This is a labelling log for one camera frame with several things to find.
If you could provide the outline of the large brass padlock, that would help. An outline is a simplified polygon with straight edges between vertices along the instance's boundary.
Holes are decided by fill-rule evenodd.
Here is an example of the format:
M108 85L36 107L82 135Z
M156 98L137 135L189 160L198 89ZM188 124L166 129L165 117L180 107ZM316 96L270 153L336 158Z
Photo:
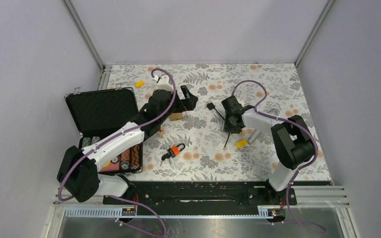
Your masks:
M177 121L177 120L183 120L184 115L183 113L173 113L169 116L170 121Z

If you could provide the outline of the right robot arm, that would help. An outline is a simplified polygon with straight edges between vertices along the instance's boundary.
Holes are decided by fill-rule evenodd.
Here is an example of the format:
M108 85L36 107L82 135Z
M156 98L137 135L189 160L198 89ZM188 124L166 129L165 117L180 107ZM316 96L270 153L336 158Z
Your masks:
M239 134L245 127L252 128L249 144L261 134L272 138L279 163L267 180L270 187L264 196L271 204L279 203L298 170L318 153L318 146L304 119L299 115L285 119L263 113L252 105L242 106L235 96L226 98L221 104L225 110L224 130L227 133Z

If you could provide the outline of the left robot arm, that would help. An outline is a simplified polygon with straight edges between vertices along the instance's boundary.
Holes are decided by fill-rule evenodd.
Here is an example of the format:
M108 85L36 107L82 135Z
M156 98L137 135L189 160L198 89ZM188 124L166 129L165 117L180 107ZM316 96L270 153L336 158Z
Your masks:
M129 103L120 98L115 107L86 108L81 115L74 116L75 121L83 118L86 124L107 125L105 132L110 135L82 149L71 146L66 150L57 175L60 189L65 188L71 194L66 200L84 202L97 194L112 195L123 204L130 203L134 191L128 183L99 171L117 155L153 136L171 114L195 109L198 97L184 85L180 89L184 99L179 98L176 90L157 89L140 110L135 101Z

